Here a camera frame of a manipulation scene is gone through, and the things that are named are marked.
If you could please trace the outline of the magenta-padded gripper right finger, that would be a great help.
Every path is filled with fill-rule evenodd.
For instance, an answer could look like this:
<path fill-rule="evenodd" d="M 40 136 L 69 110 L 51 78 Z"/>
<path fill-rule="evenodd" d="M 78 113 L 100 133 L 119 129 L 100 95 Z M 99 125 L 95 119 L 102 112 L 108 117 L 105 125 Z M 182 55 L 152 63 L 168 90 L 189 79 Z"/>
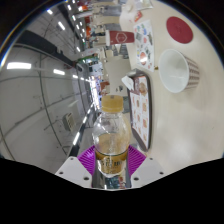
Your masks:
<path fill-rule="evenodd" d="M 142 152 L 130 146 L 127 156 L 127 171 L 131 188 L 140 188 L 164 176 L 159 163 L 146 157 Z"/>

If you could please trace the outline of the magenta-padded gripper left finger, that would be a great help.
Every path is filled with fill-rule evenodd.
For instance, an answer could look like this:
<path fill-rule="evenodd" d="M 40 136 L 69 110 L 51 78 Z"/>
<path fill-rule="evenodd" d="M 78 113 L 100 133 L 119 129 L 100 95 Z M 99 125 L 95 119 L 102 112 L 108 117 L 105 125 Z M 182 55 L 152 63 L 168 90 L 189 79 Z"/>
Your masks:
<path fill-rule="evenodd" d="M 91 188 L 94 172 L 95 152 L 91 146 L 77 157 L 68 157 L 55 175 L 81 187 Z"/>

